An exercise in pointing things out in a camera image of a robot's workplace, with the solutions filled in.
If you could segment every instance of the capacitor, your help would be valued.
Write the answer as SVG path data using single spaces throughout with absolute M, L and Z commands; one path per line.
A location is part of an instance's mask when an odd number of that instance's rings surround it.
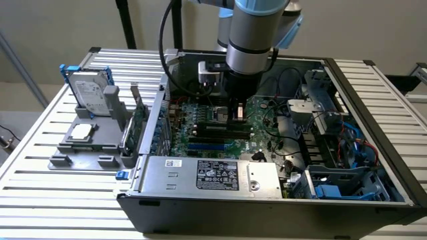
M 267 105 L 265 103 L 261 103 L 261 104 L 259 105 L 259 107 L 260 107 L 260 109 L 267 109 L 267 108 L 268 108 L 268 105 Z
M 272 141 L 267 142 L 267 150 L 271 151 L 272 150 Z
M 279 150 L 283 149 L 283 141 L 279 142 L 279 144 L 277 144 L 277 149 L 279 149 Z

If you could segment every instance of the black cable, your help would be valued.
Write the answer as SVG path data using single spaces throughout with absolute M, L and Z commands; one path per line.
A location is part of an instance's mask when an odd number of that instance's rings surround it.
M 11 131 L 11 129 L 5 128 L 5 127 L 1 126 L 1 125 L 0 125 L 0 128 L 3 128 L 4 130 L 7 130 L 7 131 L 12 134 L 13 138 L 16 138 L 17 141 L 21 141 L 21 139 L 15 135 L 15 133 Z
M 259 84 L 257 90 L 261 89 L 261 86 L 264 86 L 264 84 L 268 82 L 269 79 L 277 82 L 277 78 L 275 78 L 273 76 L 267 77 L 267 79 L 261 82 L 261 84 Z
M 279 145 L 279 143 L 272 147 L 272 152 L 273 152 L 277 156 L 280 156 L 280 157 L 287 157 L 287 156 L 291 156 L 291 155 L 293 155 L 293 154 L 300 154 L 300 153 L 301 153 L 301 151 L 296 151 L 296 152 L 292 152 L 292 153 L 289 153 L 289 154 L 279 154 L 279 153 L 276 152 L 276 147 L 277 147 L 277 145 Z
M 317 116 L 315 116 L 311 121 L 308 122 L 307 126 L 305 126 L 305 129 L 311 127 L 311 125 L 315 123 L 315 119 L 320 117 L 320 115 L 325 114 L 325 113 L 337 113 L 339 115 L 341 115 L 341 113 L 336 110 L 325 110 L 323 112 L 319 113 Z
M 277 105 L 277 106 L 275 106 L 275 107 L 271 107 L 271 108 L 268 109 L 268 111 L 265 112 L 265 114 L 264 114 L 264 117 L 263 117 L 263 119 L 261 119 L 261 122 L 264 122 L 265 117 L 267 117 L 268 113 L 272 111 L 272 109 L 275 109 L 275 108 L 280 108 L 281 106 L 285 106 L 285 105 L 287 105 L 287 103 L 283 103 L 283 104 L 280 104 L 280 105 Z M 293 138 L 293 137 L 289 137 L 289 136 L 280 136 L 280 135 L 272 134 L 272 133 L 267 130 L 265 125 L 264 125 L 264 124 L 263 124 L 263 128 L 264 128 L 265 133 L 267 133 L 269 136 L 273 136 L 273 137 L 276 137 L 276 138 L 281 138 L 281 139 L 291 139 L 291 140 L 293 140 L 295 142 L 297 142 L 297 143 L 299 143 L 299 140 L 297 140 L 296 138 Z
M 200 97 L 208 96 L 208 95 L 212 93 L 213 87 L 209 86 L 207 92 L 203 93 L 203 94 L 197 94 L 197 93 L 193 93 L 193 92 L 188 91 L 188 90 L 187 90 L 184 87 L 181 87 L 181 85 L 179 85 L 179 83 L 176 82 L 176 80 L 175 80 L 171 72 L 169 72 L 169 67 L 168 67 L 168 65 L 167 65 L 167 60 L 165 60 L 165 53 L 164 53 L 164 48 L 163 48 L 163 34 L 164 34 L 164 30 L 165 30 L 165 24 L 167 24 L 168 15 L 169 15 L 172 6 L 173 6 L 173 4 L 175 4 L 176 1 L 177 1 L 177 0 L 171 0 L 171 2 L 168 3 L 168 6 L 167 6 L 167 9 L 165 9 L 163 18 L 161 18 L 161 23 L 160 23 L 160 33 L 159 33 L 159 55 L 160 55 L 160 62 L 161 62 L 161 66 L 163 66 L 164 73 L 165 73 L 168 79 L 171 80 L 172 84 L 179 88 L 179 90 L 181 90 L 181 91 L 183 91 L 184 93 L 187 93 L 189 96 L 196 97 L 196 98 L 200 98 Z
M 281 70 L 280 74 L 279 74 L 279 77 L 277 77 L 277 86 L 276 86 L 276 93 L 280 94 L 280 78 L 281 78 L 281 75 L 285 71 L 288 70 L 293 70 L 296 73 L 297 73 L 297 77 L 299 77 L 299 87 L 303 88 L 303 74 L 300 72 L 300 70 L 297 70 L 295 67 L 287 67 Z
M 272 49 L 269 67 L 267 68 L 267 70 L 264 71 L 264 73 L 267 73 L 267 72 L 273 68 L 275 62 L 276 62 L 276 60 L 277 60 L 277 55 L 279 55 L 279 48 L 275 47 L 275 48 Z

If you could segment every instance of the green circuit board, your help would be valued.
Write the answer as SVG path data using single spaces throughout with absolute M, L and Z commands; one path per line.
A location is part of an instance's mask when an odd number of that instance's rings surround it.
M 280 141 L 276 137 L 269 136 L 265 131 L 263 124 L 264 115 L 269 109 L 265 108 L 268 99 L 263 97 L 252 97 L 245 106 L 247 125 L 252 127 L 252 136 L 249 139 L 225 139 L 224 140 L 224 151 L 223 150 L 196 150 L 196 155 L 188 155 L 188 150 L 195 153 L 193 149 L 188 149 L 189 138 L 192 136 L 193 125 L 197 122 L 212 122 L 221 123 L 227 121 L 227 108 L 221 106 L 200 105 L 188 99 L 179 105 L 172 105 L 173 115 L 171 117 L 171 128 L 172 128 L 172 142 L 171 142 L 171 153 L 173 157 L 197 157 L 197 158 L 221 158 L 221 159 L 247 159 L 261 150 L 265 154 L 267 159 L 271 161 L 272 153 L 268 151 L 268 141 L 272 146 Z M 273 119 L 273 112 L 269 111 L 265 116 L 267 119 Z M 272 134 L 279 134 L 277 128 L 271 127 L 268 131 Z M 279 163 L 281 160 L 272 159 L 273 162 Z

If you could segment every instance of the white sticker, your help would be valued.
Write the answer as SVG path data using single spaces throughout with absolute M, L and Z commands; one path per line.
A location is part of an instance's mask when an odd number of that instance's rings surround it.
M 84 106 L 95 115 L 109 115 L 101 87 L 91 81 L 75 81 Z
M 168 159 L 165 160 L 165 167 L 180 167 L 183 165 L 183 160 Z

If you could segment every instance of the white wall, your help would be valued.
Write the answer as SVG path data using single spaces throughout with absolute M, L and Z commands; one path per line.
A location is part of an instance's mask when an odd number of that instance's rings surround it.
M 169 0 L 128 0 L 139 49 L 157 48 Z M 304 24 L 289 55 L 369 59 L 387 74 L 427 62 L 426 0 L 300 0 Z M 183 6 L 184 47 L 216 46 L 217 8 Z M 80 63 L 92 46 L 125 48 L 115 0 L 0 0 L 0 29 L 37 83 L 61 84 L 59 64 Z M 171 21 L 165 47 L 172 47 Z M 0 52 L 0 82 L 21 81 Z

